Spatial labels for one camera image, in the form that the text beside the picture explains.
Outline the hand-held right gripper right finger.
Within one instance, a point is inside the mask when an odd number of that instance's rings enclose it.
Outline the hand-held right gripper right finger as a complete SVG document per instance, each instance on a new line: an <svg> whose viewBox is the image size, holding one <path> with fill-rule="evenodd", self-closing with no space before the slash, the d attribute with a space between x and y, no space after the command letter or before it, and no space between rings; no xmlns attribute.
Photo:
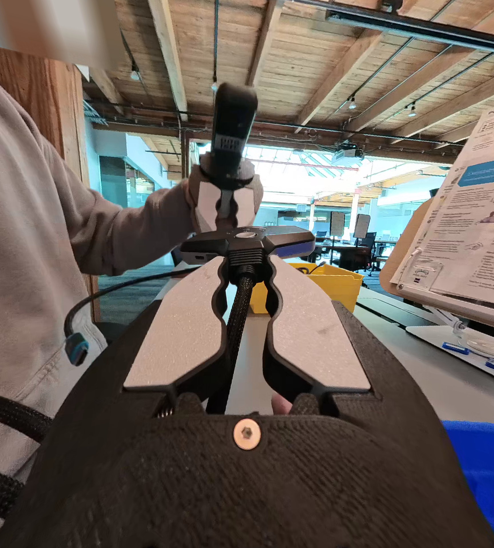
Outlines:
<svg viewBox="0 0 494 548"><path fill-rule="evenodd" d="M371 383L337 312L338 303L283 259L268 258L266 310L270 316L263 375L293 402L300 394L368 394Z"/></svg>

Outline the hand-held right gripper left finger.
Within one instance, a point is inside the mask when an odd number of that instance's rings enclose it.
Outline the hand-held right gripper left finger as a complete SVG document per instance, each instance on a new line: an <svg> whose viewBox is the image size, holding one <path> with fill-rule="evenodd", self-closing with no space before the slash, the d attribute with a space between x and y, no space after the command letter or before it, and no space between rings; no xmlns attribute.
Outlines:
<svg viewBox="0 0 494 548"><path fill-rule="evenodd" d="M230 371L227 260L216 257L170 289L132 363L123 388L212 396Z"/></svg>

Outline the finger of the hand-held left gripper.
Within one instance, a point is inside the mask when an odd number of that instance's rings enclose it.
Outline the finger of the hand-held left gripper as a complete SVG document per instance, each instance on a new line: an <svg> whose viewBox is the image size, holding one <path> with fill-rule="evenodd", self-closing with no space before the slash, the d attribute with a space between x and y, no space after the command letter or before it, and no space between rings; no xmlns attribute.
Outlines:
<svg viewBox="0 0 494 548"><path fill-rule="evenodd" d="M235 204L231 214L233 225L252 225L255 217L255 190L251 186L237 189L232 198Z"/></svg>
<svg viewBox="0 0 494 548"><path fill-rule="evenodd" d="M196 203L196 222L199 233L213 232L217 229L217 203L222 192L210 182L200 182Z"/></svg>

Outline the yellow plastic bin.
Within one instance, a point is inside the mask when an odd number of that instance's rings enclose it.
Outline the yellow plastic bin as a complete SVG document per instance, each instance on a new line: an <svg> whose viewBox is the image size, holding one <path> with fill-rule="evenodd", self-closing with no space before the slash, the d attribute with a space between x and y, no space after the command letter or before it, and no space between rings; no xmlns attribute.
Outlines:
<svg viewBox="0 0 494 548"><path fill-rule="evenodd" d="M300 273L316 283L333 300L340 302L350 312L354 312L364 276L339 267L322 263L289 263ZM255 286L250 300L251 311L267 314L265 307L267 289L264 283Z"/></svg>

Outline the black cable teal plug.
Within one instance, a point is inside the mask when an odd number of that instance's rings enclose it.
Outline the black cable teal plug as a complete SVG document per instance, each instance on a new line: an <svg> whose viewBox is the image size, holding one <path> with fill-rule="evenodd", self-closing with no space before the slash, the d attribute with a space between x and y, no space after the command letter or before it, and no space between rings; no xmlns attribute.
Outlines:
<svg viewBox="0 0 494 548"><path fill-rule="evenodd" d="M85 306L91 305L91 303L93 303L94 301L98 300L99 298L107 294L113 293L114 291L119 291L120 289L124 289L127 287L131 287L134 285L147 283L155 280L177 278L179 276L188 275L199 268L200 266L192 266L190 268L186 268L178 271L157 273L155 275L134 278L129 281L110 285L109 287L99 290L87 296L86 298L80 300L68 311L64 320L63 331L65 335L65 353L69 362L73 366L80 366L83 364L83 362L85 361L88 355L88 350L90 346L89 343L87 342L86 338L82 335L82 333L77 332L73 329L73 321L75 316Z"/></svg>

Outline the person's left forearm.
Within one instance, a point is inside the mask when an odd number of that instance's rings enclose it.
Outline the person's left forearm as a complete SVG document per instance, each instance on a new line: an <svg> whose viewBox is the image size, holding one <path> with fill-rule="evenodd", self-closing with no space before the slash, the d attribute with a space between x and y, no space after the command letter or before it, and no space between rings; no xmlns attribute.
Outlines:
<svg viewBox="0 0 494 548"><path fill-rule="evenodd" d="M152 193L140 208L96 198L88 222L71 239L80 271L116 276L155 261L196 231L193 213L186 181Z"/></svg>

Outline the black office chair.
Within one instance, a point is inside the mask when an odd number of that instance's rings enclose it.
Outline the black office chair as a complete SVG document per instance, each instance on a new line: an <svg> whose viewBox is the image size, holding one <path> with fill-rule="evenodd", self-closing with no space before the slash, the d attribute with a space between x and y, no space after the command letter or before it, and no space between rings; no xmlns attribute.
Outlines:
<svg viewBox="0 0 494 548"><path fill-rule="evenodd" d="M374 244L376 241L377 232L367 232L364 238L356 239L356 255L355 255L355 270L370 269L372 267L372 259L374 256Z"/></svg>

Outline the ceiling projector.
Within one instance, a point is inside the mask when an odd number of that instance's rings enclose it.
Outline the ceiling projector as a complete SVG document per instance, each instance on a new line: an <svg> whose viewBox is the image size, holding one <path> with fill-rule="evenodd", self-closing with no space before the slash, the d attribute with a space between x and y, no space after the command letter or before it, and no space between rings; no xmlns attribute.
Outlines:
<svg viewBox="0 0 494 548"><path fill-rule="evenodd" d="M352 142L340 144L332 155L331 165L340 169L358 168L365 158L362 147Z"/></svg>

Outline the clear round disc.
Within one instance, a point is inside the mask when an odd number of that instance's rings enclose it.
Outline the clear round disc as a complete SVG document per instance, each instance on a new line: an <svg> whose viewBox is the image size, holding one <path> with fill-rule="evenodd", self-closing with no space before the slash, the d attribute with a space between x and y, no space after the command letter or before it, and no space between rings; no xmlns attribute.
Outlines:
<svg viewBox="0 0 494 548"><path fill-rule="evenodd" d="M494 339L491 341L466 335L461 337L459 342L478 355L494 359Z"/></svg>

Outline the wooden pillar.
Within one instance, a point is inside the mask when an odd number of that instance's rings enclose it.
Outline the wooden pillar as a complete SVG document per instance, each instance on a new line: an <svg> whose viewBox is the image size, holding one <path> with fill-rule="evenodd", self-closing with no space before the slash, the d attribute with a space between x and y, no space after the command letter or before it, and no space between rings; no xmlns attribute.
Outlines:
<svg viewBox="0 0 494 548"><path fill-rule="evenodd" d="M90 188L79 70L0 47L0 86L30 116L65 167Z"/></svg>

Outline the person's grey hoodie torso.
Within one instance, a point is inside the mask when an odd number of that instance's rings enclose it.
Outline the person's grey hoodie torso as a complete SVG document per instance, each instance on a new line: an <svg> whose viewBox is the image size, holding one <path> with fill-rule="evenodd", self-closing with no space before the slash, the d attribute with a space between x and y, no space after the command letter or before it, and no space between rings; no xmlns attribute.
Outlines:
<svg viewBox="0 0 494 548"><path fill-rule="evenodd" d="M66 314L87 296L66 225L70 183L89 195L0 87L0 396L49 417L106 346L86 309L76 319L90 347L84 364L64 349Z"/></svg>

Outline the printed instruction papers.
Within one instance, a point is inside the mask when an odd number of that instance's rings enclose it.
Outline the printed instruction papers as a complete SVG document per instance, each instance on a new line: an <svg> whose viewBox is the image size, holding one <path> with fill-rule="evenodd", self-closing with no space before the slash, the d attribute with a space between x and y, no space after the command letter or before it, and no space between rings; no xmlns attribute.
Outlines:
<svg viewBox="0 0 494 548"><path fill-rule="evenodd" d="M450 168L392 283L494 305L494 108Z"/></svg>

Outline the black ceiling rail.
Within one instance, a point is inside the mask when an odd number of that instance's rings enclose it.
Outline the black ceiling rail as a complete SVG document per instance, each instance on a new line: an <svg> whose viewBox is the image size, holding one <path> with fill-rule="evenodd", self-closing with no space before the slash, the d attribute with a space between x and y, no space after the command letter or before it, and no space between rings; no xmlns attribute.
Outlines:
<svg viewBox="0 0 494 548"><path fill-rule="evenodd" d="M340 24L363 29L390 32L398 36L415 38L445 45L455 45L474 51L494 54L494 34L465 29L454 25L403 17L396 13L362 8L344 3L323 1L293 1L325 10L329 19Z"/></svg>

